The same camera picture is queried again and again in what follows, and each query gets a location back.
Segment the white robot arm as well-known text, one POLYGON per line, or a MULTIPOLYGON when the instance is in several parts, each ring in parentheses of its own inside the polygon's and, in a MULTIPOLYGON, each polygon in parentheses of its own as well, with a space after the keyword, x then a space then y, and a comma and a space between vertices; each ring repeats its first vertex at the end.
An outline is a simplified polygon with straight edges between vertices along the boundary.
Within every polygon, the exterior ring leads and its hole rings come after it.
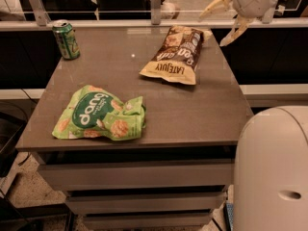
MULTIPOLYGON (((238 16, 222 46, 237 39, 278 0, 214 0, 238 16)), ((280 106, 255 115, 240 134, 234 165, 233 231, 308 231, 308 107, 280 106)))

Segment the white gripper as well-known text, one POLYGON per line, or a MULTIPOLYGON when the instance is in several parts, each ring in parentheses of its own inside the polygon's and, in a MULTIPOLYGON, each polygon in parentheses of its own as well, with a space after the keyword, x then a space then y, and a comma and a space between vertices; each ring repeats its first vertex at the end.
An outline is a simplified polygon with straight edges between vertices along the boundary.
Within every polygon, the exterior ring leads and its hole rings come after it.
MULTIPOLYGON (((232 0, 213 0, 199 15, 200 19, 215 13, 230 10, 232 0)), ((231 31, 220 41, 221 47, 227 46, 239 38, 254 21, 254 17, 263 16, 276 3, 276 0, 233 0, 233 8, 238 13, 231 31)))

